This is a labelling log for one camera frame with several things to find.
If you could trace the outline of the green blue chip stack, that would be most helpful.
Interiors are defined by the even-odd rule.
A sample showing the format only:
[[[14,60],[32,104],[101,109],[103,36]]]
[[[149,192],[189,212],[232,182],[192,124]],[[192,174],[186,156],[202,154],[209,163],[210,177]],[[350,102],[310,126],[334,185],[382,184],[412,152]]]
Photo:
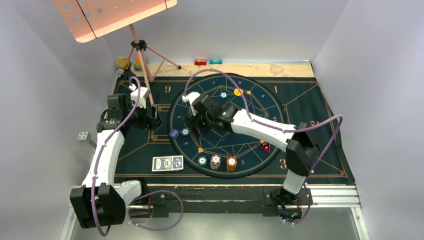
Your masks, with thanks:
[[[200,167],[205,167],[205,166],[207,165],[207,163],[208,163],[208,159],[207,159],[205,156],[200,156],[200,157],[197,159],[197,164],[198,164]]]

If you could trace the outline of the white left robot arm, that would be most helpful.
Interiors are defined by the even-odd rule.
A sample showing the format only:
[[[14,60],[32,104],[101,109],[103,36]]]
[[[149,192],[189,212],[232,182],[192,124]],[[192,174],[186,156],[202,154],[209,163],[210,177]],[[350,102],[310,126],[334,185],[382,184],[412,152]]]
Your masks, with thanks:
[[[70,192],[70,203],[83,229],[120,225],[133,201],[142,205],[149,191],[140,180],[127,180],[115,188],[118,157],[132,128],[155,130],[162,122],[155,107],[148,114],[148,93],[118,93],[107,97],[107,109],[96,126],[97,144],[88,173]]]

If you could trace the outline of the green blue poker chip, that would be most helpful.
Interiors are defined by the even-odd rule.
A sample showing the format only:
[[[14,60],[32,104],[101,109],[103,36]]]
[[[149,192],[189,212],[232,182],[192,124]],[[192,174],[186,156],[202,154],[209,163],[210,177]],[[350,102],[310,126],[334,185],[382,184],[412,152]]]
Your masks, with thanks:
[[[228,94],[226,92],[221,92],[219,95],[222,99],[226,99],[228,97]]]
[[[190,130],[189,130],[189,129],[187,129],[187,128],[183,128],[183,129],[181,130],[181,134],[182,134],[183,136],[188,136],[188,135],[190,134]]]

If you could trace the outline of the red triangular dealer button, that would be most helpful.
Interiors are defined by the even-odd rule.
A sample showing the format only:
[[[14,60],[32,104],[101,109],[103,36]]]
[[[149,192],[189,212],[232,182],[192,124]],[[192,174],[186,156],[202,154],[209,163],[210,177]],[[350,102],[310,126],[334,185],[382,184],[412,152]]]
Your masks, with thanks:
[[[262,150],[264,150],[266,153],[270,153],[271,151],[271,147],[270,144],[266,141],[262,141],[258,144],[258,147],[261,148]]]

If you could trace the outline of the orange chip stack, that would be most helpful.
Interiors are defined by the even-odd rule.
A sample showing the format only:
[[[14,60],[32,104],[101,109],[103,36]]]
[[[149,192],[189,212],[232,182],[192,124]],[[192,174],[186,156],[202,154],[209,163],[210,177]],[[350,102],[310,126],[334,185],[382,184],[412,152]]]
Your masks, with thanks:
[[[234,157],[229,157],[226,161],[226,169],[229,172],[234,172],[237,168],[237,160]]]

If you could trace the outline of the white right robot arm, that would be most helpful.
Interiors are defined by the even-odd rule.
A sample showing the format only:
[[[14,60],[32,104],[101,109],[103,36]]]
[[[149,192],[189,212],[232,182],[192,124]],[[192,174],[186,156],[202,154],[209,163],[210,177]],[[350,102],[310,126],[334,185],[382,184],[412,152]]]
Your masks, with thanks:
[[[231,102],[220,105],[206,93],[190,92],[181,100],[190,109],[184,123],[199,136],[217,129],[263,140],[285,152],[287,176],[280,193],[271,198],[282,207],[298,203],[300,191],[321,151],[306,123],[296,126],[269,120],[251,114],[248,107]]]

